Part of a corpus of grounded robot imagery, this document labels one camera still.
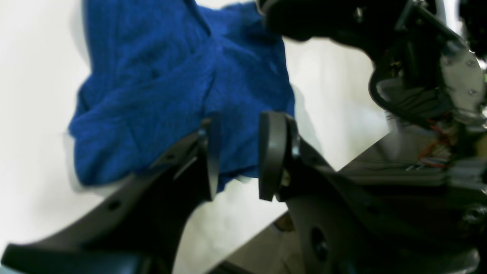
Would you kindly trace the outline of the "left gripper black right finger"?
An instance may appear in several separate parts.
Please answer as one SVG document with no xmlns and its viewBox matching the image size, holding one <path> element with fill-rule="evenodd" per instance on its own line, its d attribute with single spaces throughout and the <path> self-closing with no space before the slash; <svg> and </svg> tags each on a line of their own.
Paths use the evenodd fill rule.
<svg viewBox="0 0 487 274">
<path fill-rule="evenodd" d="M 482 160 L 336 172 L 294 118 L 259 118 L 259 197 L 284 202 L 307 274 L 480 274 Z"/>
</svg>

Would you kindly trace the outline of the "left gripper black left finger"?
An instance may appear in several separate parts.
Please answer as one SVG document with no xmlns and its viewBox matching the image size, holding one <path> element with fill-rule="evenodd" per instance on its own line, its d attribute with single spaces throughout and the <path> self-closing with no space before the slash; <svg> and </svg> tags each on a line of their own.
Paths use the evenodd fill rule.
<svg viewBox="0 0 487 274">
<path fill-rule="evenodd" d="M 220 120 L 168 149 L 87 215 L 41 241 L 10 244 L 3 267 L 23 274 L 170 274 L 187 220 L 218 188 Z"/>
</svg>

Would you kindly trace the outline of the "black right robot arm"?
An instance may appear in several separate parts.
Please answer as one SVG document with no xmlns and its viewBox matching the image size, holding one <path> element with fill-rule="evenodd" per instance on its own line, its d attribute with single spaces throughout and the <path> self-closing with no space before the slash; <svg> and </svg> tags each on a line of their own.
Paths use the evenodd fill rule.
<svg viewBox="0 0 487 274">
<path fill-rule="evenodd" d="M 380 107 L 424 128 L 428 120 L 377 90 L 400 63 L 407 88 L 440 88 L 456 120 L 486 123 L 485 0 L 258 0 L 264 24 L 297 41 L 330 38 L 365 52 Z"/>
</svg>

